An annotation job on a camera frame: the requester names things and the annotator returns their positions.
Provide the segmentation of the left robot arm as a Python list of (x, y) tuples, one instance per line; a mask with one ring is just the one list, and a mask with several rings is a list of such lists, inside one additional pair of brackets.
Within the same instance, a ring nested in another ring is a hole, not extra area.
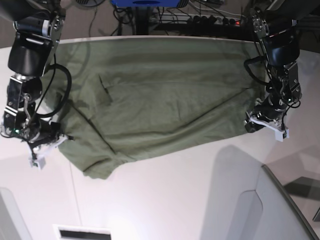
[(319, 5), (318, 0), (273, 0), (265, 9), (250, 9), (249, 22), (263, 54), (245, 60), (243, 65), (251, 78), (265, 87), (267, 95), (246, 112), (247, 132), (267, 127), (287, 134), (285, 117), (289, 109), (300, 106), (302, 98), (296, 26)]

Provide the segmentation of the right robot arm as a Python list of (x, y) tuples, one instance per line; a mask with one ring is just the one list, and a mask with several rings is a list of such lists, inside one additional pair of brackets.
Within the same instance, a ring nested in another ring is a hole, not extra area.
[[(56, 62), (66, 10), (59, 0), (2, 0), (0, 16), (11, 21), (15, 29), (7, 64), (14, 74), (7, 86), (4, 133), (31, 148), (55, 143), (62, 137), (61, 125), (45, 119), (64, 107), (72, 87), (69, 70)], [(52, 112), (40, 114), (38, 107), (47, 94), (41, 78), (56, 70), (67, 79), (64, 96)]]

